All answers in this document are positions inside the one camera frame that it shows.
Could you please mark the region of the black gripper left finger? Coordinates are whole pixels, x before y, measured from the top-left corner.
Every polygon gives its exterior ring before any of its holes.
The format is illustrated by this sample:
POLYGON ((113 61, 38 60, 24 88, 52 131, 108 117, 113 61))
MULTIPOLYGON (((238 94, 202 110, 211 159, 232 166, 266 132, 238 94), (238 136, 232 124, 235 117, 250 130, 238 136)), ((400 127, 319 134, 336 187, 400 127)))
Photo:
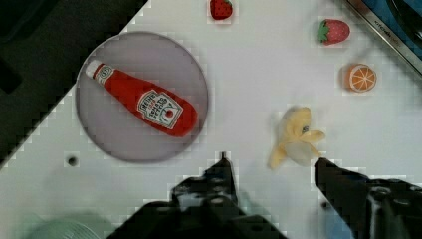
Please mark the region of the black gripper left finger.
POLYGON ((225 153, 200 176, 170 191, 168 201, 138 209, 107 239, 287 239, 260 215, 238 205, 232 164, 225 153))

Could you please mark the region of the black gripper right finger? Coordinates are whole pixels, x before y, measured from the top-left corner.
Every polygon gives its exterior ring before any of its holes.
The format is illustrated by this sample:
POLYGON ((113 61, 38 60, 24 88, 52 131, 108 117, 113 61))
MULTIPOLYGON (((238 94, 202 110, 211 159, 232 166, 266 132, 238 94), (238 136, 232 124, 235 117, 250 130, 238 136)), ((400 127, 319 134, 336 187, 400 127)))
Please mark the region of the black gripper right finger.
POLYGON ((315 184, 354 239, 422 239, 419 186, 371 179, 323 157, 315 163, 315 184))

